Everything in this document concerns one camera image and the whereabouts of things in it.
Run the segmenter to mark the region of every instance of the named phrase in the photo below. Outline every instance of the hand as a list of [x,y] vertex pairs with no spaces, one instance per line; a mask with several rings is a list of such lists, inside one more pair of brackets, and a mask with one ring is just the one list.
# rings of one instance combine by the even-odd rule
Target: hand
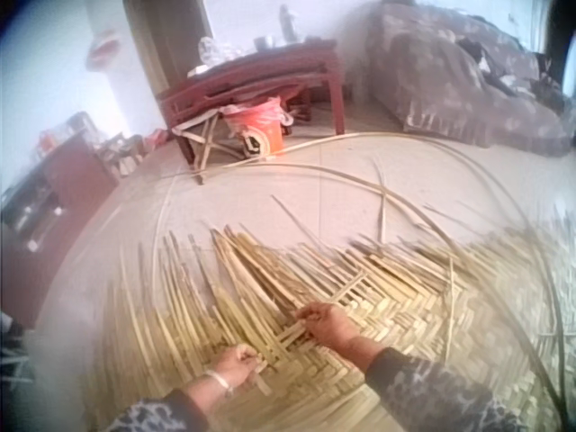
[[212,370],[233,388],[242,385],[258,366],[257,352],[252,346],[237,345],[227,348]]
[[334,304],[311,303],[298,310],[296,318],[305,320],[306,329],[316,340],[337,353],[345,352],[350,341],[360,336],[352,320]]

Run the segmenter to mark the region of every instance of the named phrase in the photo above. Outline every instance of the small stool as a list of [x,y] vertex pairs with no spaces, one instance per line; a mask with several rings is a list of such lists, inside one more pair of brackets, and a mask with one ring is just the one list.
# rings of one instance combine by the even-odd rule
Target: small stool
[[[185,137],[190,141],[190,145],[196,155],[194,159],[194,171],[196,173],[201,173],[206,169],[206,164],[208,162],[208,156],[212,148],[223,151],[232,155],[234,158],[243,159],[244,155],[229,146],[220,144],[214,141],[214,129],[216,128],[216,123],[221,117],[220,109],[213,108],[203,114],[194,117],[189,121],[180,123],[179,125],[172,128],[172,132],[179,136]],[[189,130],[202,125],[202,130],[200,135],[190,132]],[[204,179],[202,174],[199,175],[200,184],[204,184]]]

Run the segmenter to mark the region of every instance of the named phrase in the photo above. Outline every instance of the silver bracelet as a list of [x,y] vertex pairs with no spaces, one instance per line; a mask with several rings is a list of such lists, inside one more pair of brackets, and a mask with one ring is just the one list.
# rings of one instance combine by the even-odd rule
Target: silver bracelet
[[208,369],[206,371],[204,371],[204,373],[202,375],[206,375],[206,376],[210,376],[211,378],[214,378],[219,385],[221,385],[222,387],[224,387],[224,389],[226,390],[226,397],[227,398],[231,398],[232,394],[234,393],[234,387],[232,387],[230,384],[228,384],[228,381],[226,381],[224,378],[222,378],[222,375],[220,375],[217,372],[214,372],[212,369]]

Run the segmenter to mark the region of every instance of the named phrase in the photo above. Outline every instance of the wooden table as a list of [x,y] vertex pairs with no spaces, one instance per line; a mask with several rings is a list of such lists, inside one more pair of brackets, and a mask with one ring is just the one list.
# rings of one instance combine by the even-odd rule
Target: wooden table
[[[344,133],[344,101],[338,56],[333,40],[313,40],[258,52],[213,67],[157,95],[157,102],[171,130],[176,125],[249,93],[280,86],[327,83],[337,135]],[[176,137],[189,164],[194,151],[183,137]]]

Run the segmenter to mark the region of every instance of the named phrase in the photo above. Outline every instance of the sleeve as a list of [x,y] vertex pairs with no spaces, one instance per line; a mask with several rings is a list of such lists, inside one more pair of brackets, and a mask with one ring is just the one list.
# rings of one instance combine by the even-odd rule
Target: sleeve
[[366,372],[382,405],[409,432],[525,431],[518,417],[486,387],[441,364],[384,349]]
[[204,432],[208,421],[196,405],[180,390],[164,399],[141,400],[128,407],[106,429],[107,432]]

